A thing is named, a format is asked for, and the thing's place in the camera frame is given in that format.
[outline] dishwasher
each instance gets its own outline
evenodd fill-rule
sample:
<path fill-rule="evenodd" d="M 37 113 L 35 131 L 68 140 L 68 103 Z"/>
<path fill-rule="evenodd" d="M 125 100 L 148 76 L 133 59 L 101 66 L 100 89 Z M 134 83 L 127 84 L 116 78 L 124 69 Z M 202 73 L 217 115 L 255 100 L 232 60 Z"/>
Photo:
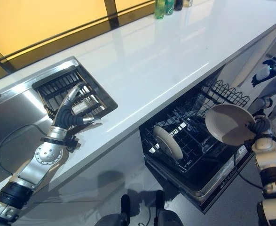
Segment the dishwasher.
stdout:
<path fill-rule="evenodd" d="M 245 146 L 216 140 L 206 129 L 205 114 L 214 105 L 244 107 L 250 100 L 211 75 L 140 126 L 145 164 L 173 184 L 204 214 L 251 159 Z"/>

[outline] white plate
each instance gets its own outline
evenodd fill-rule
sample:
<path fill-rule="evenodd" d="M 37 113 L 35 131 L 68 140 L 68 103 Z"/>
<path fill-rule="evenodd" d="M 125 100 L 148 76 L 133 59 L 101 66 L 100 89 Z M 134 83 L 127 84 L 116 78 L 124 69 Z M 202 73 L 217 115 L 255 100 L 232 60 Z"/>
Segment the white plate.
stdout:
<path fill-rule="evenodd" d="M 219 141 L 228 145 L 241 145 L 255 134 L 246 126 L 255 123 L 253 116 L 237 105 L 216 105 L 205 116 L 205 125 Z"/>
<path fill-rule="evenodd" d="M 160 148 L 167 154 L 173 157 L 175 160 L 183 158 L 183 153 L 180 146 L 175 139 L 162 127 L 155 126 L 153 128 L 153 135 L 160 145 Z"/>

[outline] kitchen counter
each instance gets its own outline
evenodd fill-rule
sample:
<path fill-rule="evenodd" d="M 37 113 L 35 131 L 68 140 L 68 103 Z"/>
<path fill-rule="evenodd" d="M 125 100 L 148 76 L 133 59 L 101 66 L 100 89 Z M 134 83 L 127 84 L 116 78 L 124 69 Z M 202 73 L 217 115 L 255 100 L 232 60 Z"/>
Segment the kitchen counter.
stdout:
<path fill-rule="evenodd" d="M 208 0 L 163 20 L 144 17 L 43 59 L 0 80 L 0 92 L 75 56 L 118 104 L 101 125 L 77 135 L 81 147 L 58 169 L 52 189 L 275 28 L 276 0 Z"/>

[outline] wire rack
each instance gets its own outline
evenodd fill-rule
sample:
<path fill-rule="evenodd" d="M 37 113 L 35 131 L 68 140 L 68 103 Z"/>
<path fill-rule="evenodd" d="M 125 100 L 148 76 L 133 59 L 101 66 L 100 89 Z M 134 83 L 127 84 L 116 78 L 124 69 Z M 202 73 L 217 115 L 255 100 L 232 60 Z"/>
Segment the wire rack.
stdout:
<path fill-rule="evenodd" d="M 80 81 L 87 83 L 78 69 L 74 69 L 58 77 L 54 76 L 53 79 L 47 78 L 46 81 L 39 81 L 38 84 L 34 85 L 34 89 L 39 94 L 44 108 L 52 120 L 55 118 L 65 96 Z M 72 111 L 75 115 L 89 117 L 100 114 L 106 107 L 90 84 L 87 83 L 76 96 Z"/>
<path fill-rule="evenodd" d="M 143 150 L 182 173 L 201 159 L 214 161 L 226 145 L 206 129 L 206 112 L 223 103 L 243 107 L 249 100 L 222 80 L 206 79 L 140 127 Z M 181 160 L 174 160 L 160 148 L 153 135 L 154 126 L 162 127 L 175 139 L 183 152 Z"/>

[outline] sink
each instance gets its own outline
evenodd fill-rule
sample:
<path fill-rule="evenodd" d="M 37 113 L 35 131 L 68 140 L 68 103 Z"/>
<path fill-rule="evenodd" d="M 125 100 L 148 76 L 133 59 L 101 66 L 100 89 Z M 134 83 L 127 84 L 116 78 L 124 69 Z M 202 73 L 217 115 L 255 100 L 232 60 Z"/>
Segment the sink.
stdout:
<path fill-rule="evenodd" d="M 36 124 L 47 132 L 64 96 L 80 81 L 87 84 L 72 106 L 74 114 L 102 118 L 117 108 L 116 102 L 92 75 L 76 58 L 69 57 L 30 75 L 1 93 L 0 142 L 7 134 L 25 124 Z M 80 129 L 82 127 L 75 127 L 72 131 L 76 133 Z M 32 158 L 35 149 L 41 144 L 42 136 L 34 127 L 26 127 L 14 133 L 1 147 L 2 165 L 10 172 L 16 171 L 24 161 Z M 0 168 L 0 182 L 8 176 Z"/>
<path fill-rule="evenodd" d="M 74 101 L 72 106 L 74 115 L 102 118 L 118 106 L 74 57 L 47 68 L 41 74 L 49 76 L 35 82 L 32 87 L 39 94 L 52 120 L 69 90 L 81 81 L 86 85 L 79 91 Z"/>

